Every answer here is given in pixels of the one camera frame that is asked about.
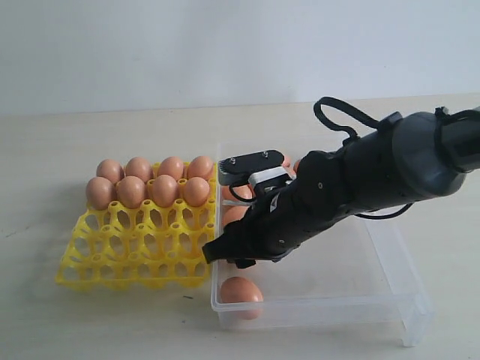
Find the white table surface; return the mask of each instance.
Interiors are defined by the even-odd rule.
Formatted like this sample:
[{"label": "white table surface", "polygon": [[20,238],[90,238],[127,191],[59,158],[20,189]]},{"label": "white table surface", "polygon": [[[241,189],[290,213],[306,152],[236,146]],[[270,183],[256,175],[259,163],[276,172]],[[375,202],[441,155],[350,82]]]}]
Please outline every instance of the white table surface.
[{"label": "white table surface", "polygon": [[[480,94],[353,103],[380,119],[395,110],[406,116],[440,105],[452,112],[472,108],[480,105]],[[278,359],[480,359],[480,172],[454,196],[418,204],[398,220],[437,311],[416,348],[387,337],[386,324],[222,331],[210,308],[209,284],[88,294],[54,284],[84,211],[85,184],[100,160],[188,160],[214,157],[222,141],[327,134],[311,107],[0,118],[0,359],[243,360],[274,353]]]}]

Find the robotic arm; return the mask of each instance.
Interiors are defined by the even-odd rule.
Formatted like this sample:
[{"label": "robotic arm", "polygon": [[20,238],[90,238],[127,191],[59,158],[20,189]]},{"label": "robotic arm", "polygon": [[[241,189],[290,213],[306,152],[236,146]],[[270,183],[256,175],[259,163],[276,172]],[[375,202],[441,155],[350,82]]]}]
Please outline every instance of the robotic arm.
[{"label": "robotic arm", "polygon": [[[375,131],[364,137],[329,120],[322,105],[334,107]],[[204,245],[208,263],[225,259],[240,269],[256,260],[277,262],[300,244],[351,215],[382,220],[418,201],[460,189],[468,172],[480,167],[480,107],[449,115],[394,112],[377,121],[348,103],[323,97],[316,117],[349,137],[337,151],[310,151],[291,177],[275,150],[231,157],[219,163],[219,182],[249,202],[245,216]],[[235,187],[250,183],[255,198],[242,199]],[[393,214],[364,214],[393,206]]]}]

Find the clear plastic container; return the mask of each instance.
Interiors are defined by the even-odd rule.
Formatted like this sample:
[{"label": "clear plastic container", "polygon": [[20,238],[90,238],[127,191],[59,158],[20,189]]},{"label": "clear plastic container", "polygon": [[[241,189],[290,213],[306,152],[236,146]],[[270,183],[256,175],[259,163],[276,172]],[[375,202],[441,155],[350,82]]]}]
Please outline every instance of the clear plastic container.
[{"label": "clear plastic container", "polygon": [[[288,142],[265,141],[258,146],[228,143],[218,158],[277,149],[292,163],[312,149],[341,146],[336,136],[316,136]],[[223,206],[218,187],[217,235]],[[262,291],[260,303],[222,303],[221,284],[232,276],[252,280]],[[211,306],[225,329],[264,329],[283,326],[328,326],[345,323],[402,322],[406,347],[422,339],[434,316],[401,234],[393,220],[350,217],[307,240],[278,263],[257,262],[238,270],[226,261],[213,265]],[[262,309],[244,320],[239,311]]]}]

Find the egg tray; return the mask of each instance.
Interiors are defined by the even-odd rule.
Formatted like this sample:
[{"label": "egg tray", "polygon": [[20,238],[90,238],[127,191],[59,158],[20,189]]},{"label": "egg tray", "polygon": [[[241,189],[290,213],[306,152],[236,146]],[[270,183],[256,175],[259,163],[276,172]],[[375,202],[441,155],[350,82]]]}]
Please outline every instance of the egg tray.
[{"label": "egg tray", "polygon": [[[154,173],[160,166],[156,163]],[[129,209],[113,201],[103,211],[87,204],[73,228],[55,282],[73,290],[126,290],[140,283],[158,289],[175,281],[198,287],[210,275],[202,246],[215,234],[216,165],[207,202],[194,208],[182,198],[169,208],[151,200]],[[186,179],[178,180],[180,194]],[[152,181],[148,183],[148,192]]]}]

